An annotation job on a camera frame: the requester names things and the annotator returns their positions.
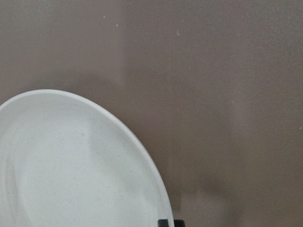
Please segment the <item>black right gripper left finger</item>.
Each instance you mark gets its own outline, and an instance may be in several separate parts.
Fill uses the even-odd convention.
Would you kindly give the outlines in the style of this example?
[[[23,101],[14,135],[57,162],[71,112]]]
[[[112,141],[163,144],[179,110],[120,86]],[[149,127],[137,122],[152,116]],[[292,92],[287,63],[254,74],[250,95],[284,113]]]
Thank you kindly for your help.
[[[159,219],[158,227],[169,227],[169,223],[167,219]]]

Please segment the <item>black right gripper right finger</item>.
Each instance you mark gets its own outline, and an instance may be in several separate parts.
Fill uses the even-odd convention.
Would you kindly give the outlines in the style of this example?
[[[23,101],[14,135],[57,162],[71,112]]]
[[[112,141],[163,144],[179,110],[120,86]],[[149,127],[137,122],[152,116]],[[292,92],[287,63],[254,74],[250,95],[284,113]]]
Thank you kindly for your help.
[[[174,227],[185,227],[185,222],[182,219],[174,220]]]

